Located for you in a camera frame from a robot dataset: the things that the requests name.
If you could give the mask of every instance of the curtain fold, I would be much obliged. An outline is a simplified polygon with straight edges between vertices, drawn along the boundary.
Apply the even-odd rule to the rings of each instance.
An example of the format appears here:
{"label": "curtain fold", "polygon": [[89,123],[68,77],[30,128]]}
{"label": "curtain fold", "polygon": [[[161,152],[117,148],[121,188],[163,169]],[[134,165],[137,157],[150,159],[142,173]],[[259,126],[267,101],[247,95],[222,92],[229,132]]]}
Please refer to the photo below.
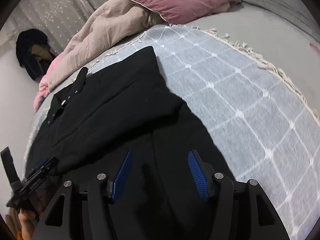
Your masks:
{"label": "curtain fold", "polygon": [[10,36],[31,28],[43,31],[54,54],[61,53],[90,15],[108,0],[21,0],[1,30]]}

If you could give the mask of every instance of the wall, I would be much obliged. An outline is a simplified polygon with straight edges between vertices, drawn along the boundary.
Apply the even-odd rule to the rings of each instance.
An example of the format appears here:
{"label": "wall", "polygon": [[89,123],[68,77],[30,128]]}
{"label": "wall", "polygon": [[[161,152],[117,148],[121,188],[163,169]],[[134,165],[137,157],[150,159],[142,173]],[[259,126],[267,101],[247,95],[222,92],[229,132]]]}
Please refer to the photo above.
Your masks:
{"label": "wall", "polygon": [[[0,46],[0,150],[9,146],[18,173],[22,174],[29,129],[34,117],[33,99],[38,84],[19,66],[15,49],[8,43]],[[7,213],[5,204],[11,188],[0,163],[0,213]]]}

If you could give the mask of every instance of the pink blanket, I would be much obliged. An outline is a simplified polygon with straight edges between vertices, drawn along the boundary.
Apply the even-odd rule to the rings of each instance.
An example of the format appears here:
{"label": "pink blanket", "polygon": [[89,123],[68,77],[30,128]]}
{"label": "pink blanket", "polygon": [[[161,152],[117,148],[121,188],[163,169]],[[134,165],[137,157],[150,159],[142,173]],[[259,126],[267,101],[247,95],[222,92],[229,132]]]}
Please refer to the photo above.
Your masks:
{"label": "pink blanket", "polygon": [[109,0],[101,5],[51,63],[39,84],[33,106],[38,110],[44,98],[68,76],[114,46],[126,36],[163,22],[159,14],[129,0]]}

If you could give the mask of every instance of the metal screw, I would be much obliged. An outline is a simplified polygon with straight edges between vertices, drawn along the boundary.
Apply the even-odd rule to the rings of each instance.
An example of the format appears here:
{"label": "metal screw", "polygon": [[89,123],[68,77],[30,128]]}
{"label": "metal screw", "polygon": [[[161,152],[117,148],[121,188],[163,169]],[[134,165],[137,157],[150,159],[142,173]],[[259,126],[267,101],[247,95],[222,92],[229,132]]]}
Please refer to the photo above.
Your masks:
{"label": "metal screw", "polygon": [[223,174],[220,173],[220,172],[217,172],[214,176],[215,176],[217,179],[223,179]]}
{"label": "metal screw", "polygon": [[65,181],[65,182],[63,183],[63,185],[64,185],[65,187],[69,187],[69,186],[71,186],[71,184],[72,184],[72,182],[71,182],[70,180],[67,180],[67,181]]}
{"label": "metal screw", "polygon": [[102,180],[102,179],[105,179],[105,178],[106,178],[106,175],[104,173],[100,173],[97,176],[97,179],[99,179],[99,180]]}
{"label": "metal screw", "polygon": [[250,179],[250,180],[249,180],[249,183],[250,183],[252,186],[257,186],[257,185],[258,185],[258,182],[257,182],[255,179]]}

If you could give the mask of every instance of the white surface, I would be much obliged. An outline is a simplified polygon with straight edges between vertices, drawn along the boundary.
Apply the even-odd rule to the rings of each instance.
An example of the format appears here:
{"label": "white surface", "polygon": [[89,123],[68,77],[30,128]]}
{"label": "white surface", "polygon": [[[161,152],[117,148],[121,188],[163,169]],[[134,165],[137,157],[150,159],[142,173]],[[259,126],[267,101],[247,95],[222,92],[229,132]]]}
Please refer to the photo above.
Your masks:
{"label": "white surface", "polygon": [[[21,176],[22,158],[34,118],[32,103],[38,84],[19,66],[15,49],[9,44],[0,47],[0,73],[0,150],[10,147],[18,176]],[[0,213],[4,216],[11,188],[2,163],[0,189]]]}
{"label": "white surface", "polygon": [[230,34],[230,41],[248,43],[255,52],[285,71],[306,97],[309,106],[320,111],[320,55],[309,43],[313,39],[279,16],[243,3],[231,11],[203,17],[187,26],[217,28],[218,36]]}

